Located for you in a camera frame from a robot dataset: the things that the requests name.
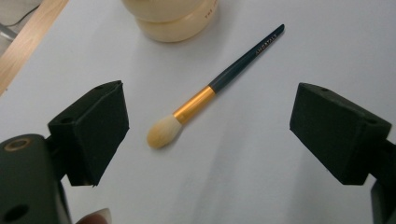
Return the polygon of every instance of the wooden edge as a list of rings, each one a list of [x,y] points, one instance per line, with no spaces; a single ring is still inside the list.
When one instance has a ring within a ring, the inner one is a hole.
[[[0,58],[0,96],[32,55],[68,0],[43,0]]]

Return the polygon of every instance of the finger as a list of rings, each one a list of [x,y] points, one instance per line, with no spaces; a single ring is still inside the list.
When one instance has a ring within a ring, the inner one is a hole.
[[[82,218],[77,224],[111,224],[111,214],[108,208],[99,210]]]

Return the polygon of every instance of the white table surface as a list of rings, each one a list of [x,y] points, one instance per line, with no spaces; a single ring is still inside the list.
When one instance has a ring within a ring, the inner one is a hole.
[[[147,39],[120,0],[70,0],[0,98],[0,139],[47,123],[122,80],[131,130],[96,188],[71,188],[80,217],[113,223],[372,223],[369,177],[343,186],[289,130],[299,82],[396,123],[396,1],[221,0],[198,36]],[[284,23],[285,33],[165,150],[146,133]],[[395,142],[394,131],[389,141]]]

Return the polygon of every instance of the white bristles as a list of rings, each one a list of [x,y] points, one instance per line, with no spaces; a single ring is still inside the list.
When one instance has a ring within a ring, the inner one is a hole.
[[[160,119],[148,131],[148,145],[154,148],[164,147],[172,142],[181,127],[182,125],[173,115]]]

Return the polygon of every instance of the cosmetic jar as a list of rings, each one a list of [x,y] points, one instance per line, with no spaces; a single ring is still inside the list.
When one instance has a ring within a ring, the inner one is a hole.
[[[143,33],[158,41],[177,42],[202,31],[219,0],[122,0]]]

